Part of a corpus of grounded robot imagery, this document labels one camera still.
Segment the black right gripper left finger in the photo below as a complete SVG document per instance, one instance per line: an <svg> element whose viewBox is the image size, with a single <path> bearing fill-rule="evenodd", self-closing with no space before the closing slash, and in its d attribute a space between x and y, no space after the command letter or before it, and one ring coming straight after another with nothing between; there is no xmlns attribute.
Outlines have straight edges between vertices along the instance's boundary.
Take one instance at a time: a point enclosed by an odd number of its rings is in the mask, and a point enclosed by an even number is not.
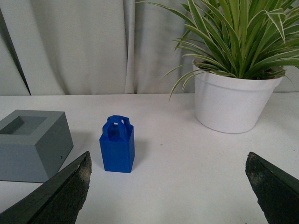
<svg viewBox="0 0 299 224"><path fill-rule="evenodd" d="M2 224L73 224L87 198L92 173L89 152L62 169L0 215Z"/></svg>

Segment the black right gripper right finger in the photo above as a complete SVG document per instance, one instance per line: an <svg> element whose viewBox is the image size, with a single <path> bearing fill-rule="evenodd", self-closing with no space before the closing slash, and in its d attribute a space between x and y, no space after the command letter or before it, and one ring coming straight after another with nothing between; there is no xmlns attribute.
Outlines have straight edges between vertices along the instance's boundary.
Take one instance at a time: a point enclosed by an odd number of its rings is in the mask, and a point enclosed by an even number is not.
<svg viewBox="0 0 299 224"><path fill-rule="evenodd" d="M298 179L254 152L248 154L245 173L268 223L299 222Z"/></svg>

